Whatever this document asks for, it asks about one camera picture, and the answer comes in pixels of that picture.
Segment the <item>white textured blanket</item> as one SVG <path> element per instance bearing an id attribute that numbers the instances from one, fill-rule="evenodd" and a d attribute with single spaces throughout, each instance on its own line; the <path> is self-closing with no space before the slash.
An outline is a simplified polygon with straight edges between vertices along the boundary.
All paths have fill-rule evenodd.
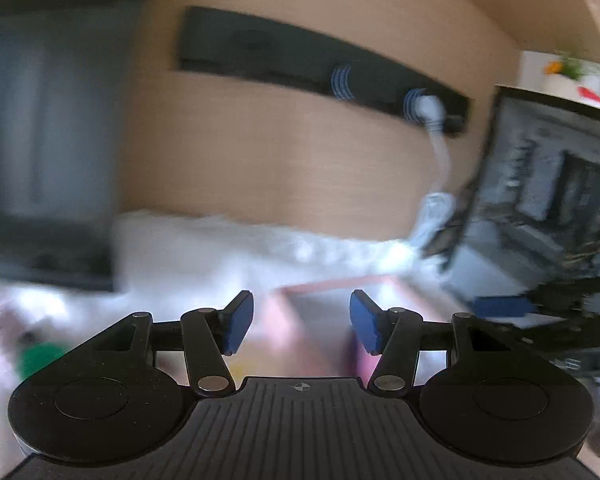
<path id="1" fill-rule="evenodd" d="M 276 226 L 246 226 L 219 217 L 186 219 L 147 212 L 122 216 L 116 229 L 112 292 L 82 292 L 70 285 L 33 284 L 0 277 L 0 477 L 21 460 L 7 421 L 7 402 L 19 384 L 24 336 L 70 349 L 134 311 L 172 321 L 189 310 L 222 308 L 238 292 L 261 299 L 281 287 L 394 275 L 399 307 L 429 314 L 411 286 L 412 253 L 400 240 L 363 242 Z M 228 361 L 236 379 L 259 372 L 254 322 Z"/>

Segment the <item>pink cardboard box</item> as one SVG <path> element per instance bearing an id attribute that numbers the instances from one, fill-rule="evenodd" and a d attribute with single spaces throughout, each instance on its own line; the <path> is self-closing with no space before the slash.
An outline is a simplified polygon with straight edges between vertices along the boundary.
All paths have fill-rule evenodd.
<path id="1" fill-rule="evenodd" d="M 379 307 L 399 307 L 394 275 L 362 276 L 275 289 L 256 307 L 252 336 L 261 352 L 259 372 L 283 377 L 359 377 L 367 382 L 377 364 L 355 336 L 350 297 L 361 289 Z"/>

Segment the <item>black monitor screen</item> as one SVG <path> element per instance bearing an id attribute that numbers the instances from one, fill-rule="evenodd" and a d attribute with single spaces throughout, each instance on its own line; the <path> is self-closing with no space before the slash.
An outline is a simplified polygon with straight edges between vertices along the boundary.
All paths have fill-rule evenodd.
<path id="1" fill-rule="evenodd" d="M 484 318 L 600 312 L 600 105 L 498 87 L 441 243 L 445 287 Z"/>

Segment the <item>green lid glass jar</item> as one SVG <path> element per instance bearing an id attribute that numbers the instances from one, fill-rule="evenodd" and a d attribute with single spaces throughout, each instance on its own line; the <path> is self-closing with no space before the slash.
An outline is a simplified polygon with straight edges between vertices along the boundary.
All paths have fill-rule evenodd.
<path id="1" fill-rule="evenodd" d="M 20 351 L 17 363 L 18 375 L 22 380 L 32 376 L 48 364 L 61 358 L 67 349 L 54 342 L 38 342 Z"/>

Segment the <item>black power strip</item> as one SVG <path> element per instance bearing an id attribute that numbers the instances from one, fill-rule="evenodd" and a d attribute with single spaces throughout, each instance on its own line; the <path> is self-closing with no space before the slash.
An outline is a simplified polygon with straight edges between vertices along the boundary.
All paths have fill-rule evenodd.
<path id="1" fill-rule="evenodd" d="M 414 68 L 347 41 L 251 14 L 189 6 L 176 59 L 180 70 L 278 84 L 417 124 L 414 104 L 436 96 L 448 136 L 463 132 L 471 100 Z"/>

